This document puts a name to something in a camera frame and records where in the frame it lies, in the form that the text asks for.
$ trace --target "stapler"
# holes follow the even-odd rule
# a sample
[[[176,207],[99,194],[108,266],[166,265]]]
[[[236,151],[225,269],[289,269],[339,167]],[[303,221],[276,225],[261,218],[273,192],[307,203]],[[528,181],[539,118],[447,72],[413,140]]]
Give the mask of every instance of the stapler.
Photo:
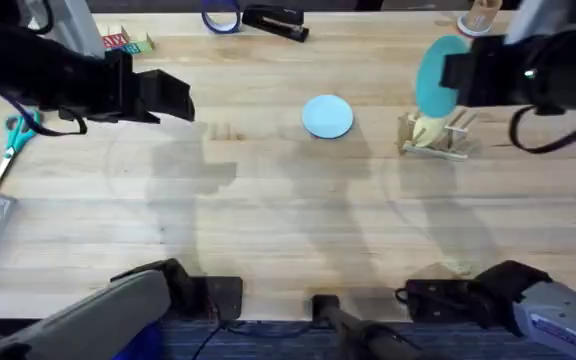
[[[309,30],[303,27],[303,10],[251,4],[244,9],[241,21],[248,26],[299,42],[306,41],[308,37]]]

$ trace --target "light blue plate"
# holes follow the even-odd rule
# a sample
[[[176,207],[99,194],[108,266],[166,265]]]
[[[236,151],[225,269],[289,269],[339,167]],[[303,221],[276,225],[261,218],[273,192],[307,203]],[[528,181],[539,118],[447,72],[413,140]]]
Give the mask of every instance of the light blue plate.
[[[457,106],[457,90],[439,85],[444,70],[444,57],[451,54],[464,54],[468,46],[461,38],[448,35],[439,38],[426,51],[417,73],[415,97],[422,114],[440,118],[448,116]]]
[[[319,95],[306,103],[301,119],[311,134],[334,139],[352,127],[352,108],[338,96]]]

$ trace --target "tape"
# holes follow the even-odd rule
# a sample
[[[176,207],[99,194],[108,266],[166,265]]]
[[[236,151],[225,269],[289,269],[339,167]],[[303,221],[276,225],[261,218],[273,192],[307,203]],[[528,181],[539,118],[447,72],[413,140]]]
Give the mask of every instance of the tape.
[[[213,20],[207,12],[207,8],[212,4],[226,5],[229,10],[235,13],[236,20],[232,23],[221,24]],[[234,34],[239,32],[241,26],[241,6],[237,0],[201,0],[201,20],[215,34]]]

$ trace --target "blue carpet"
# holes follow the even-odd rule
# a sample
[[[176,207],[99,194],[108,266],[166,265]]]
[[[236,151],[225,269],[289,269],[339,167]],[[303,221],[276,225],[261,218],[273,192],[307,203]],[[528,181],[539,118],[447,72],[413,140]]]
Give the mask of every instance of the blue carpet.
[[[247,323],[241,331],[281,334],[304,326],[302,322]],[[571,360],[542,345],[518,339],[503,329],[482,330],[475,325],[390,324],[415,344],[453,359],[467,360]],[[165,318],[160,323],[164,359],[190,360],[195,350],[215,329],[211,322],[184,322]],[[336,335],[312,330],[296,339],[257,339],[220,331],[208,343],[199,360],[337,360]]]

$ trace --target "cable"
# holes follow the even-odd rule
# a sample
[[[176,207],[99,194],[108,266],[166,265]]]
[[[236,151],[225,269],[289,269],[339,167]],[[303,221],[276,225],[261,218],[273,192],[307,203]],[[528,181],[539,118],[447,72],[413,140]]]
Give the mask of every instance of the cable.
[[[44,9],[46,9],[46,17],[48,17],[48,20],[46,21],[46,25],[44,25],[44,27],[39,28],[39,29],[28,28],[28,30],[30,30],[30,32],[32,32],[33,34],[37,34],[37,35],[46,35],[55,26],[55,15],[52,12],[52,7],[50,6],[50,2],[48,2],[48,0],[43,0],[42,2],[44,4]]]
[[[212,332],[210,332],[208,337],[206,337],[206,339],[201,343],[201,345],[199,345],[199,347],[197,348],[197,351],[195,351],[195,355],[192,356],[192,360],[197,360],[199,358],[201,351],[206,347],[206,345],[210,342],[210,340],[213,337],[215,337],[215,335],[217,335],[219,330],[221,330],[221,327],[222,327],[222,324],[218,322],[217,327]]]
[[[300,336],[308,333],[312,329],[313,329],[312,324],[309,323],[306,326],[302,327],[301,329],[298,329],[298,330],[292,331],[292,332],[286,332],[286,333],[282,333],[282,334],[264,334],[264,333],[256,332],[254,330],[239,331],[239,330],[233,329],[228,324],[224,324],[224,330],[226,330],[229,333],[240,335],[240,336],[258,338],[258,339],[294,339],[294,338],[300,337]]]
[[[524,146],[524,144],[522,144],[521,141],[519,140],[519,123],[521,122],[521,119],[523,118],[524,114],[534,108],[535,106],[526,106],[524,108],[517,110],[515,114],[512,116],[512,119],[510,120],[510,128],[508,130],[508,134],[510,137],[510,142],[514,146],[518,147],[521,150],[527,151],[531,154],[545,154],[553,152],[555,150],[559,150],[570,144],[576,143],[576,130],[575,130],[570,134],[565,135],[564,137],[546,145],[533,148]]]
[[[28,127],[30,129],[32,129],[32,131],[36,132],[39,135],[44,135],[44,136],[85,135],[88,132],[88,127],[86,126],[84,119],[79,114],[77,114],[76,112],[74,112],[71,109],[68,109],[65,107],[59,107],[60,110],[64,110],[64,111],[70,113],[72,116],[74,116],[75,120],[77,121],[77,124],[79,125],[79,132],[62,133],[59,131],[47,129],[47,128],[41,126],[40,124],[37,124],[34,121],[34,119],[32,118],[32,116],[30,116],[30,114],[28,114],[28,112],[24,109],[24,107],[21,106],[21,104],[17,100],[15,100],[10,94],[8,94],[7,92],[0,90],[0,96],[2,98],[4,98],[4,100],[8,101],[8,103],[17,110],[19,112],[19,114],[21,116],[23,116]]]

